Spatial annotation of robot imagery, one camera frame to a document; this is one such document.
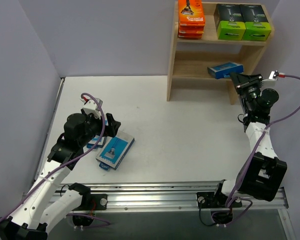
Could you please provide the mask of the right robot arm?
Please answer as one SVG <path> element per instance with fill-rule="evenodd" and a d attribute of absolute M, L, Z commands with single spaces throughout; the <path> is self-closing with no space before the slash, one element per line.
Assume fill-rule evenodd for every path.
<path fill-rule="evenodd" d="M 251 153 L 236 179 L 222 180 L 212 193 L 217 206 L 232 204 L 239 194 L 257 200 L 272 201 L 287 171 L 287 163 L 275 153 L 270 138 L 270 111 L 279 100 L 272 88 L 262 88 L 262 75 L 230 73 L 229 77 L 239 96 L 243 110 L 243 129 L 248 137 Z"/>

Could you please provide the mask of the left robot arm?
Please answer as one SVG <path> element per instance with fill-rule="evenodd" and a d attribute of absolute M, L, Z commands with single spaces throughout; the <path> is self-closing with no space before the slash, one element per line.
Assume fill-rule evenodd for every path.
<path fill-rule="evenodd" d="M 43 170 L 26 197 L 17 207 L 0 218 L 2 240 L 45 240 L 48 224 L 41 220 L 44 210 L 63 179 L 86 155 L 84 147 L 95 136 L 115 137 L 121 122 L 113 115 L 73 113 L 67 117 L 64 132 L 51 148 Z"/>

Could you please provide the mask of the orange Gillette Fusion5 box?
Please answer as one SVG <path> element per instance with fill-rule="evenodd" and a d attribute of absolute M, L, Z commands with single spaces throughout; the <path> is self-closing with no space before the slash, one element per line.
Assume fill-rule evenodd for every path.
<path fill-rule="evenodd" d="M 204 25 L 179 25 L 178 32 L 183 35 L 202 35 L 204 33 L 204 28 Z"/>

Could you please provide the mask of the orange styler box back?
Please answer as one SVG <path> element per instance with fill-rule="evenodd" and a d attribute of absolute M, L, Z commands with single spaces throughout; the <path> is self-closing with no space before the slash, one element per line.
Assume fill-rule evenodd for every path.
<path fill-rule="evenodd" d="M 177 5 L 180 26 L 204 27 L 206 25 L 201 0 L 178 0 Z"/>

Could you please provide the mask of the orange styler box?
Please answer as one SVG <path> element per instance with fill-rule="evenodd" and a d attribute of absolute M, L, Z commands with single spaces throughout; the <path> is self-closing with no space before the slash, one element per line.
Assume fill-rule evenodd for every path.
<path fill-rule="evenodd" d="M 186 40 L 199 40 L 202 38 L 203 33 L 178 33 L 178 38 Z"/>
<path fill-rule="evenodd" d="M 204 27 L 206 25 L 201 0 L 178 0 L 177 5 L 180 26 Z"/>

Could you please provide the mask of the black green GilletteLabs box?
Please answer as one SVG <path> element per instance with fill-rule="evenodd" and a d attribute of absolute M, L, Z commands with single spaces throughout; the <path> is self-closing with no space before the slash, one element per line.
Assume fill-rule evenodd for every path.
<path fill-rule="evenodd" d="M 239 4 L 218 3 L 214 11 L 217 38 L 227 41 L 241 41 L 246 31 Z"/>
<path fill-rule="evenodd" d="M 263 7 L 260 4 L 240 4 L 239 7 L 245 24 L 242 40 L 265 42 L 272 28 Z"/>

